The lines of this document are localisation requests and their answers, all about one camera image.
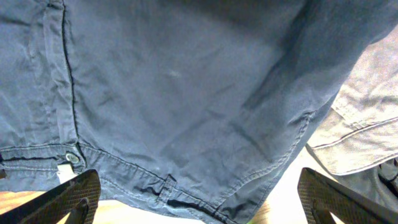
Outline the grey shorts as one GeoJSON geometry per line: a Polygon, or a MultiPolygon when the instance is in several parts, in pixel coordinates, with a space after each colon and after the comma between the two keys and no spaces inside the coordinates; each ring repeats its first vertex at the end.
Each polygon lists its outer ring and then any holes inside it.
{"type": "Polygon", "coordinates": [[[397,211],[378,175],[397,158],[397,29],[360,56],[307,151],[339,183],[397,211]]]}

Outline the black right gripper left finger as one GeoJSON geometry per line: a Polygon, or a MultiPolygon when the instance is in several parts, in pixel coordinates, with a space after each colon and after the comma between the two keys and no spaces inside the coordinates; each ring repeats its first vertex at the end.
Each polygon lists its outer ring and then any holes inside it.
{"type": "Polygon", "coordinates": [[[98,173],[90,169],[1,215],[1,223],[92,224],[101,194],[98,173]]]}

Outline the black garment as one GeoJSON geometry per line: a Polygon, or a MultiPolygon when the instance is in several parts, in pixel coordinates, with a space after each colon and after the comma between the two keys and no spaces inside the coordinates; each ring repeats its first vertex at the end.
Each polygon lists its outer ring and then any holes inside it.
{"type": "Polygon", "coordinates": [[[378,165],[378,175],[382,183],[397,197],[397,158],[378,165]]]}

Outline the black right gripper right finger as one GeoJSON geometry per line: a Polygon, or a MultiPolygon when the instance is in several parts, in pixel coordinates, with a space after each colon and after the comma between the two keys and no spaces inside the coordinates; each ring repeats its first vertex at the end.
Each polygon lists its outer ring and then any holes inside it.
{"type": "Polygon", "coordinates": [[[311,168],[303,168],[298,195],[309,224],[397,223],[397,212],[379,205],[311,168]]]}

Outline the navy blue shorts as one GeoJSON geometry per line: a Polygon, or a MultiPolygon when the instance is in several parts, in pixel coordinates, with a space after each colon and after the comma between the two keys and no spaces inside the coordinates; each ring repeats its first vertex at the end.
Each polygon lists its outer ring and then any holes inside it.
{"type": "Polygon", "coordinates": [[[1,190],[66,164],[104,200],[247,223],[396,25],[396,1],[2,1],[1,190]]]}

